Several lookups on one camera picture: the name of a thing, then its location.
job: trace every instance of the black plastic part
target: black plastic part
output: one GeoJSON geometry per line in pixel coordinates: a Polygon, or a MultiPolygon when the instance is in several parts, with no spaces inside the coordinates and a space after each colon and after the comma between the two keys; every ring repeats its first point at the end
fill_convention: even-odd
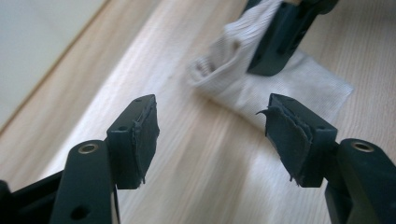
{"type": "Polygon", "coordinates": [[[0,199],[0,223],[48,223],[61,177],[59,172],[12,194],[8,190],[0,199]]]}
{"type": "Polygon", "coordinates": [[[132,101],[107,130],[118,189],[137,189],[145,183],[159,133],[154,95],[132,101]]]}
{"type": "Polygon", "coordinates": [[[261,0],[248,0],[243,12],[257,6],[260,3],[260,1],[261,0]]]}
{"type": "Polygon", "coordinates": [[[338,165],[336,155],[338,148],[338,144],[334,143],[334,148],[324,154],[321,160],[323,176],[328,180],[328,184],[332,186],[334,190],[348,196],[347,185],[338,165]]]}
{"type": "Polygon", "coordinates": [[[279,73],[300,45],[318,14],[330,12],[338,0],[305,0],[299,6],[283,2],[268,26],[247,72],[270,77],[279,73]]]}
{"type": "Polygon", "coordinates": [[[396,223],[396,166],[382,149],[345,139],[337,160],[353,203],[347,223],[396,223]]]}
{"type": "Polygon", "coordinates": [[[347,223],[353,205],[350,196],[330,184],[327,185],[324,195],[332,223],[347,223]]]}
{"type": "Polygon", "coordinates": [[[50,223],[119,223],[108,154],[100,140],[70,150],[50,223]]]}
{"type": "Polygon", "coordinates": [[[287,96],[271,94],[265,134],[290,176],[304,188],[323,180],[321,159],[335,145],[337,130],[326,120],[287,96]]]}

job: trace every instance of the white cloth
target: white cloth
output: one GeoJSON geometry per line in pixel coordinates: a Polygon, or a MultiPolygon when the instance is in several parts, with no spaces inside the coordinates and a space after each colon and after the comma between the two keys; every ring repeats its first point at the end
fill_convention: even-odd
{"type": "Polygon", "coordinates": [[[279,4],[279,0],[262,0],[238,21],[227,24],[210,53],[192,63],[190,84],[262,130],[265,116],[255,114],[268,106],[272,92],[300,101],[331,122],[353,89],[308,55],[296,50],[273,77],[246,72],[279,4]]]}

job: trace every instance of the screw hole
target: screw hole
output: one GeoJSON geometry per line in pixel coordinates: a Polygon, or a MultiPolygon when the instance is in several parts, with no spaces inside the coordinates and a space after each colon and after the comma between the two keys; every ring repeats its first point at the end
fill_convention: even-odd
{"type": "Polygon", "coordinates": [[[99,146],[96,144],[87,144],[87,145],[80,147],[78,149],[78,152],[81,154],[88,154],[88,153],[94,152],[98,148],[99,148],[99,146]]]}
{"type": "Polygon", "coordinates": [[[371,146],[369,146],[363,142],[353,142],[352,146],[355,149],[362,151],[362,152],[373,152],[374,151],[374,149],[371,146]]]}
{"type": "Polygon", "coordinates": [[[90,208],[88,206],[80,205],[73,209],[72,213],[70,214],[70,217],[73,220],[82,220],[86,218],[90,214],[90,208]]]}

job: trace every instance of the white wall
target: white wall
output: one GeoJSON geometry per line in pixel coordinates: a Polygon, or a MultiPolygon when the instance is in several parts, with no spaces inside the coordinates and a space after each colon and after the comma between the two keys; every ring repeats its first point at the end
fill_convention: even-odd
{"type": "Polygon", "coordinates": [[[0,0],[0,130],[106,0],[0,0]]]}

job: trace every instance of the light wood surface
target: light wood surface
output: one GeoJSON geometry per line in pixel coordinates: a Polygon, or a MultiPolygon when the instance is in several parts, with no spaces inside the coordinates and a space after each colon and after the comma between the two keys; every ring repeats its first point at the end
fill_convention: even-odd
{"type": "MultiPolygon", "coordinates": [[[[154,93],[161,129],[147,184],[119,193],[123,223],[329,223],[321,189],[302,189],[263,133],[186,84],[187,66],[246,1],[111,1],[0,135],[12,190],[63,169],[68,150],[104,139],[134,98],[154,93]]],[[[396,162],[396,2],[341,0],[301,49],[351,83],[338,140],[396,162]]]]}

